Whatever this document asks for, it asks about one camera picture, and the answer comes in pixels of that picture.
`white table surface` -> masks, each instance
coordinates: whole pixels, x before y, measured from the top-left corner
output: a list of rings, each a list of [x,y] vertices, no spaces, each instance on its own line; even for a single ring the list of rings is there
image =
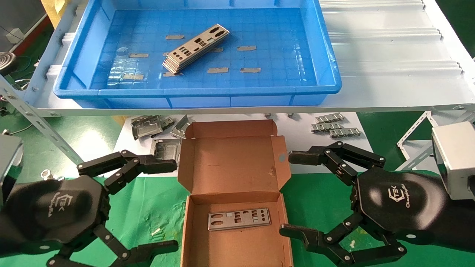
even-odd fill
[[[287,144],[287,151],[298,150],[298,151],[307,151],[312,145],[326,146],[330,145],[336,141],[343,141],[345,143],[357,146],[359,148],[368,150],[372,152],[370,143],[364,134],[364,129],[361,126],[361,123],[356,115],[356,113],[342,113],[345,119],[340,122],[344,128],[357,127],[361,131],[361,135],[358,137],[344,137],[338,139],[332,139],[329,137],[328,133],[317,133],[314,134],[310,132],[310,125],[315,123],[315,117],[325,115],[328,113],[298,113],[294,114],[293,118],[288,118],[287,114],[272,114],[270,119],[273,119],[277,124],[277,134],[285,136],[285,142]],[[179,121],[182,118],[182,115],[172,115],[172,118],[175,118]],[[207,121],[238,121],[238,120],[262,120],[266,119],[264,114],[219,114],[219,115],[191,115],[189,118],[197,122],[207,122]],[[125,124],[122,128],[122,131],[117,139],[117,143],[114,147],[114,152],[127,149],[135,154],[149,154],[150,148],[152,145],[152,138],[145,136],[138,140],[134,140],[132,136],[132,128],[130,125],[131,117],[125,121]],[[165,130],[156,137],[156,139],[174,139],[169,132],[173,127]],[[354,166],[350,164],[357,171],[363,171],[361,167]],[[329,172],[323,166],[307,166],[307,165],[296,165],[291,164],[292,173],[322,173]],[[177,176],[177,171],[173,173],[162,173],[162,174],[142,174],[141,176],[147,177],[175,177]]]

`black cable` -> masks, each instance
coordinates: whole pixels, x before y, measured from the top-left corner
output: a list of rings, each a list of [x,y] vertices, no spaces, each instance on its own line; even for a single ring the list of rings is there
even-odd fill
[[[4,28],[4,27],[2,27],[2,26],[0,26],[0,28],[2,28],[4,31],[8,32],[8,33],[9,33],[9,34],[11,34],[12,36],[14,36],[14,37],[16,37],[16,38],[18,38],[18,39],[20,39],[20,40],[22,40],[22,41],[24,41],[24,40],[25,40],[25,39],[23,39],[23,38],[20,38],[20,37],[18,37],[18,36],[16,36],[16,35],[14,35],[14,34],[13,34],[11,31],[8,31],[7,29],[5,29],[5,28]]]
[[[33,126],[33,124],[30,124],[30,125],[28,125],[27,127],[23,128],[23,129],[21,129],[21,130],[18,130],[18,131],[16,131],[16,132],[10,133],[10,135],[14,135],[14,134],[18,134],[18,133],[21,133],[21,132],[23,132],[23,131],[26,131],[26,130],[28,130],[29,128],[31,128],[32,126]]]

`cardboard box lid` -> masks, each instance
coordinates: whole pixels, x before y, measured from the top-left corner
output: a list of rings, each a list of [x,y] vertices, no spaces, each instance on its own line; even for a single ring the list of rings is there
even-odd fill
[[[178,182],[191,194],[279,191],[290,179],[273,120],[192,123],[185,136]]]

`stack of metal plates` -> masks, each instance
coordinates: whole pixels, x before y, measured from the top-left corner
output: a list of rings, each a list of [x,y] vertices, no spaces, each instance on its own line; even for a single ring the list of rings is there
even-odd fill
[[[168,53],[162,65],[171,73],[177,74],[180,70],[216,47],[228,34],[229,31],[227,29],[219,24],[215,24]]]

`metal clip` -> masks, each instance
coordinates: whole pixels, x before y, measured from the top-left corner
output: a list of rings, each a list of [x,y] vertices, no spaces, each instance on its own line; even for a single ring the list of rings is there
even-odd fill
[[[315,118],[315,122],[318,124],[322,123],[334,123],[337,121],[342,121],[345,117],[341,113],[333,113],[328,115],[323,115]]]
[[[330,130],[331,138],[360,136],[361,132],[358,128],[345,128],[340,130]]]
[[[339,123],[312,124],[312,133],[328,132],[329,130],[342,129]]]

